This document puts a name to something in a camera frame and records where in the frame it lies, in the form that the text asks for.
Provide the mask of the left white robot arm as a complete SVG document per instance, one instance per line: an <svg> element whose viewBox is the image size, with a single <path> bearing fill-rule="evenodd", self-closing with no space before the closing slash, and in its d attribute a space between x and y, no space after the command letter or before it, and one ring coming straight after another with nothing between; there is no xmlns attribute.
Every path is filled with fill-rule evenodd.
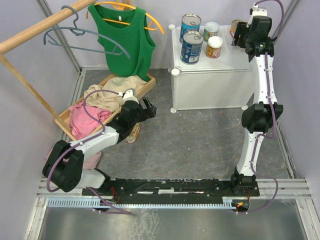
<svg viewBox="0 0 320 240"><path fill-rule="evenodd" d="M42 169L48 192L68 193L76 187L89 187L99 195L106 195L111 189L110 177L95 168L84 169L84 163L97 152L125 140L137 123L156 116L157 108L147 97L142 100L145 108L137 100L127 100L120 112L91 136L72 142L56 142Z"/></svg>

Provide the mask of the dark blue tin can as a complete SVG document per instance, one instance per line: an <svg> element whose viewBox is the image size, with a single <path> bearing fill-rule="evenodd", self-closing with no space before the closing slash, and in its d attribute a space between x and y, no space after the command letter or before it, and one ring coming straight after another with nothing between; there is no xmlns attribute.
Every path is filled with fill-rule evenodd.
<svg viewBox="0 0 320 240"><path fill-rule="evenodd" d="M204 37L198 31L188 31L183 35L180 59L187 65L199 61Z"/></svg>

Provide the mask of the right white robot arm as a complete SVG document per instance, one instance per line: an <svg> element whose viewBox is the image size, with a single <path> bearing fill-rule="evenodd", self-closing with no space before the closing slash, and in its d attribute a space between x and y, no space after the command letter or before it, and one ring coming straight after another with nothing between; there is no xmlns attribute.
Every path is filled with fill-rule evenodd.
<svg viewBox="0 0 320 240"><path fill-rule="evenodd" d="M229 183L231 193L242 195L248 189L244 179L253 180L259 151L269 129L274 129L284 111L278 103L273 83L274 39L269 37L272 19L253 16L250 22L239 22L232 45L245 49L253 72L253 104L241 116L244 144L240 160Z"/></svg>

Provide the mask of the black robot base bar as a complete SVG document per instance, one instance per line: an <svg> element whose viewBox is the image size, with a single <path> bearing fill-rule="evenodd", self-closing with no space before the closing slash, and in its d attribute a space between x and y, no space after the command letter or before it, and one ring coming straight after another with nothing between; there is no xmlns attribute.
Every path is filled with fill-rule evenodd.
<svg viewBox="0 0 320 240"><path fill-rule="evenodd" d="M107 180L95 190L118 204L221 204L223 197L258 197L256 176L231 175L230 180L125 179Z"/></svg>

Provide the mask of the small cup white lid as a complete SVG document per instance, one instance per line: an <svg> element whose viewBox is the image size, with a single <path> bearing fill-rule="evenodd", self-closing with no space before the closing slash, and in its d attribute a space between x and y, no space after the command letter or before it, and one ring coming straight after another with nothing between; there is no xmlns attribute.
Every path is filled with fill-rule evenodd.
<svg viewBox="0 0 320 240"><path fill-rule="evenodd" d="M207 41L205 55L208 58L216 59L220 56L223 46L223 39L219 36L211 36Z"/></svg>

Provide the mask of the blue soup can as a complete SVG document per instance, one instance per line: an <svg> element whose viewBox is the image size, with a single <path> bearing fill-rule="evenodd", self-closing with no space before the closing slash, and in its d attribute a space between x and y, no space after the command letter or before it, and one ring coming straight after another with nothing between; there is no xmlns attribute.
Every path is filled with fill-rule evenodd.
<svg viewBox="0 0 320 240"><path fill-rule="evenodd" d="M196 14L188 13L182 16L180 36L179 36L180 43L183 42L183 37L186 32L189 32L189 31L199 32L201 21L202 19L200 18L200 16Z"/></svg>

